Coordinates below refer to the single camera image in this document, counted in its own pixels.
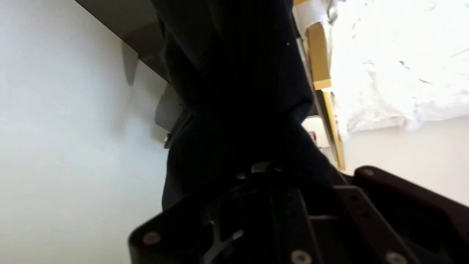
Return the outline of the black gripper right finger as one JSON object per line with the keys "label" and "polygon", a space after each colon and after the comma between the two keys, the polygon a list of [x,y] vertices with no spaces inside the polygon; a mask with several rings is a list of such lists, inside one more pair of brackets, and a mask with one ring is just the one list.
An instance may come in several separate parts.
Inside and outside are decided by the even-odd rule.
{"label": "black gripper right finger", "polygon": [[469,208],[377,167],[332,176],[383,262],[469,264]]}

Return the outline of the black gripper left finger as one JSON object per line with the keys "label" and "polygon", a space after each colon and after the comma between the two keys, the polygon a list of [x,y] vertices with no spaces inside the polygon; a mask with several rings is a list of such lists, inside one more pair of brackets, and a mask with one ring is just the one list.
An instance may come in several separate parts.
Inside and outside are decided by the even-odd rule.
{"label": "black gripper left finger", "polygon": [[131,264],[314,264],[303,192],[275,164],[222,177],[137,227]]}

